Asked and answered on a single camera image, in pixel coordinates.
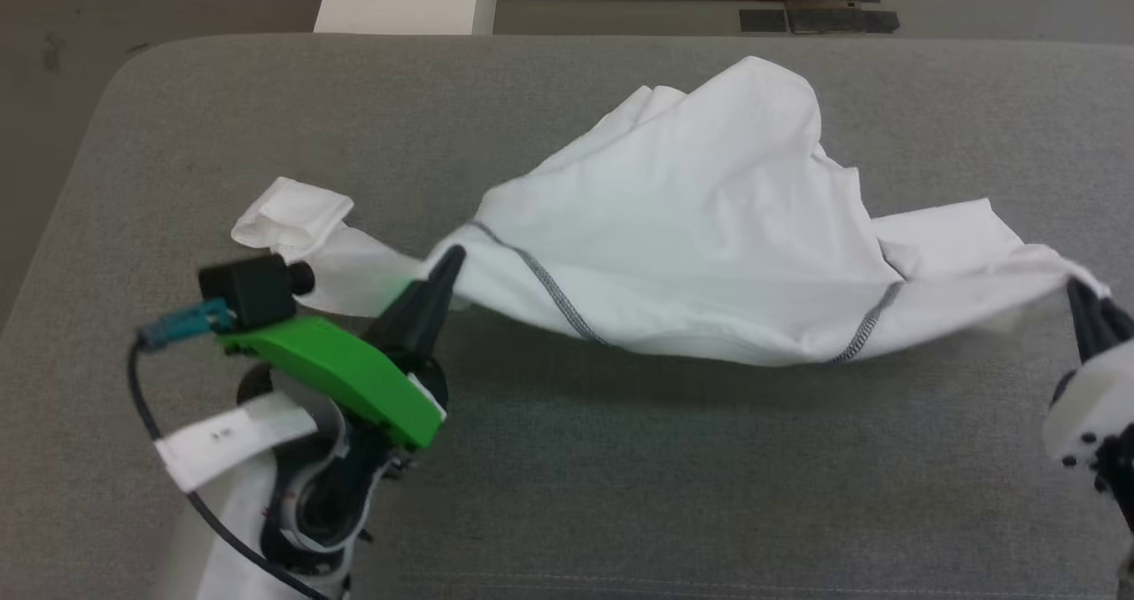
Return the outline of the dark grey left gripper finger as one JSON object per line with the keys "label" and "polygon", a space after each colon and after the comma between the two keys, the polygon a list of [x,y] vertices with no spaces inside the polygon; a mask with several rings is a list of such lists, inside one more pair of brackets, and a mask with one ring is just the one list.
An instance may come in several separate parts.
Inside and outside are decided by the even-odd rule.
{"label": "dark grey left gripper finger", "polygon": [[426,278],[412,284],[408,304],[401,309],[401,350],[408,358],[431,358],[465,257],[466,250],[448,248]]}
{"label": "dark grey left gripper finger", "polygon": [[392,305],[386,307],[384,313],[376,318],[376,321],[369,327],[369,344],[379,350],[392,350],[393,354],[404,355],[401,350],[401,309],[408,304],[408,294],[412,284],[406,286],[400,297],[393,301]]}

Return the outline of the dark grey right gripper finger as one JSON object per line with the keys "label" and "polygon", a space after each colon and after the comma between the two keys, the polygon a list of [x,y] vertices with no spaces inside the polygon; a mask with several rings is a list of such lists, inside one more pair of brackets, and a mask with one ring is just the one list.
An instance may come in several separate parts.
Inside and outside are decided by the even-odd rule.
{"label": "dark grey right gripper finger", "polygon": [[1110,350],[1133,338],[1133,318],[1116,302],[1106,298],[1098,301],[1098,353]]}
{"label": "dark grey right gripper finger", "polygon": [[1077,278],[1070,278],[1067,282],[1067,301],[1072,310],[1080,362],[1085,365],[1089,360],[1108,350],[1108,323],[1103,316],[1103,301],[1088,284]]}

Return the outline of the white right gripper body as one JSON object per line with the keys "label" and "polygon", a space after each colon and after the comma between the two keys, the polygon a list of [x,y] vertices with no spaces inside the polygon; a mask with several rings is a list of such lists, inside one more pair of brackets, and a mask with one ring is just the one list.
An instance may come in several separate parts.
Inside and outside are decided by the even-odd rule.
{"label": "white right gripper body", "polygon": [[1089,463],[1133,422],[1133,343],[1089,360],[1046,414],[1044,448],[1053,460]]}

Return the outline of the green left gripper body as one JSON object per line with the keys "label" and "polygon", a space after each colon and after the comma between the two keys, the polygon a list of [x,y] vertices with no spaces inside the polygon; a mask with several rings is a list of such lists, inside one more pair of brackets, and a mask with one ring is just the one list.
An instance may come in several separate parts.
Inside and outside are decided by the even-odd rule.
{"label": "green left gripper body", "polygon": [[219,341],[225,350],[266,362],[358,419],[384,426],[393,446],[404,449],[428,448],[448,416],[418,377],[321,316],[222,333]]}

